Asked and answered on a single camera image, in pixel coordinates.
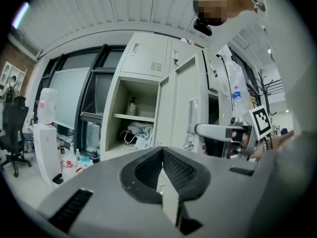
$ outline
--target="white shelf unit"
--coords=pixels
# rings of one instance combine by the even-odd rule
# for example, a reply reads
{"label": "white shelf unit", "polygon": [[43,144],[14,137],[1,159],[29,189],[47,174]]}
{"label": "white shelf unit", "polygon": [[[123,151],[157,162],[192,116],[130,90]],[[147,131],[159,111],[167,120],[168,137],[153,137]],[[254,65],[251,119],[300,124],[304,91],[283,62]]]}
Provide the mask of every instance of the white shelf unit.
{"label": "white shelf unit", "polygon": [[25,78],[25,74],[26,74],[25,72],[21,71],[14,65],[10,64],[9,62],[5,62],[5,65],[0,77],[0,85],[4,87],[13,76],[16,76],[16,84],[18,85],[18,93],[20,93],[21,87]]}
{"label": "white shelf unit", "polygon": [[[123,143],[119,139],[119,135],[123,130],[126,130],[130,122],[138,121],[142,123],[150,123],[154,126],[156,121],[156,105],[159,91],[159,83],[139,82],[127,79],[118,79],[118,87],[114,92],[114,101],[109,124],[106,159],[118,157],[128,154],[131,151],[129,148],[124,148]],[[136,97],[135,104],[137,105],[136,115],[126,115],[128,104],[132,97]]]}

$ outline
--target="desk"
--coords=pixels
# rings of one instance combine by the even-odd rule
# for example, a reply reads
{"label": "desk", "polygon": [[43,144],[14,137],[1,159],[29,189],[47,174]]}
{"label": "desk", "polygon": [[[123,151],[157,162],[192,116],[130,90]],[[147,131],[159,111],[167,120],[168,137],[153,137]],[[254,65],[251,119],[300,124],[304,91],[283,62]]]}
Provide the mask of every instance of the desk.
{"label": "desk", "polygon": [[93,165],[93,161],[92,160],[90,160],[89,162],[77,161],[76,160],[76,156],[74,154],[72,154],[70,152],[70,150],[68,150],[66,148],[65,148],[65,153],[64,154],[59,153],[58,156],[59,156],[60,162],[62,162],[62,161],[65,161],[65,162],[66,161],[71,161],[72,163],[77,162],[77,166],[76,167],[71,167],[71,168],[66,168],[66,167],[61,165],[61,172],[62,172],[62,175],[63,175],[64,182],[67,182],[70,179],[72,179],[74,176],[76,176],[78,174],[76,172],[76,170],[78,170],[79,168],[86,169],[86,168],[88,168],[88,167]]}

